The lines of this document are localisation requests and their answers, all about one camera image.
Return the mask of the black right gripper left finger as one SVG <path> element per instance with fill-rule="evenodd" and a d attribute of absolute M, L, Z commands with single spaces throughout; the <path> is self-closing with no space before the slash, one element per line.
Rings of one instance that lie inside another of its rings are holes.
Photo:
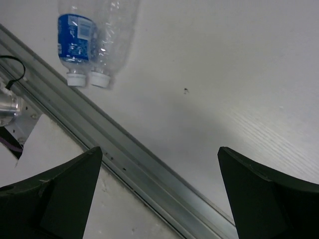
<path fill-rule="evenodd" d="M 0 189 L 2 239 L 83 238 L 100 168 L 94 147 L 74 159 Z"/>

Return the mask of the blue label bottle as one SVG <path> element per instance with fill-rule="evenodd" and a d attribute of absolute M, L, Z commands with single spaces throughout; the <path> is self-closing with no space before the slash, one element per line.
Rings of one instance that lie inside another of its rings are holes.
<path fill-rule="evenodd" d="M 61 64 L 67 69 L 68 86 L 86 86 L 97 5 L 97 0 L 58 1 L 57 50 Z"/>

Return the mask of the clear unlabelled plastic bottle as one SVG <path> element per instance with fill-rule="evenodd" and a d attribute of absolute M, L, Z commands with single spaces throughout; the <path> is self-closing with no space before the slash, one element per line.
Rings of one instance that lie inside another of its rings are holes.
<path fill-rule="evenodd" d="M 108 88 L 124 68 L 134 38 L 139 0 L 99 0 L 90 42 L 92 86 Z"/>

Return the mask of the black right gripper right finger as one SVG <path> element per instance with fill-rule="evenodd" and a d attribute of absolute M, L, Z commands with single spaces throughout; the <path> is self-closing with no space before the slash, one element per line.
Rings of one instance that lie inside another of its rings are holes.
<path fill-rule="evenodd" d="M 319 186 L 221 147 L 218 161 L 238 237 L 317 239 Z"/>

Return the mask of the left arm metal base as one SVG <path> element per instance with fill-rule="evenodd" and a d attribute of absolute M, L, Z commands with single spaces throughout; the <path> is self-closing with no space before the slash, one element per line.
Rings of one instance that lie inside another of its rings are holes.
<path fill-rule="evenodd" d="M 42 111 L 20 92 L 5 89 L 0 83 L 0 125 L 20 144 L 24 145 Z"/>

